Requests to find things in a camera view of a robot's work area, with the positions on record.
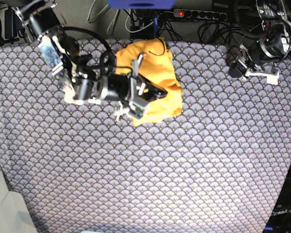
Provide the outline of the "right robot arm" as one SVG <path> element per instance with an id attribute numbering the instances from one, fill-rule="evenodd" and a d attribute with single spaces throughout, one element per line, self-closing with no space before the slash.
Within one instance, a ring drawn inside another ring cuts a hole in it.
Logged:
<path id="1" fill-rule="evenodd" d="M 52 76 L 58 78 L 69 104 L 99 105 L 103 100 L 117 101 L 120 109 L 114 115 L 127 115 L 136 120 L 146 116 L 150 103 L 167 96 L 167 91 L 140 74 L 146 53 L 141 52 L 127 73 L 116 74 L 120 66 L 115 64 L 115 54 L 108 43 L 93 34 L 106 48 L 99 65 L 88 66 L 91 55 L 80 55 L 77 41 L 66 34 L 73 27 L 64 27 L 55 15 L 55 3 L 46 7 L 47 1 L 33 0 L 24 6 L 14 7 L 22 25 L 27 27 L 38 43 L 39 50 L 51 68 Z"/>

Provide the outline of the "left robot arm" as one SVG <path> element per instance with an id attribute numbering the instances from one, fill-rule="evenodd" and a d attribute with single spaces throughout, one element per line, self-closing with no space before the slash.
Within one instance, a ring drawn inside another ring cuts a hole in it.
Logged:
<path id="1" fill-rule="evenodd" d="M 284 1 L 235 0 L 233 13 L 244 35 L 254 41 L 250 46 L 239 41 L 241 54 L 230 65 L 229 75 L 244 80 L 262 76 L 268 84 L 277 85 L 275 63 L 284 61 L 291 52 L 291 21 Z"/>

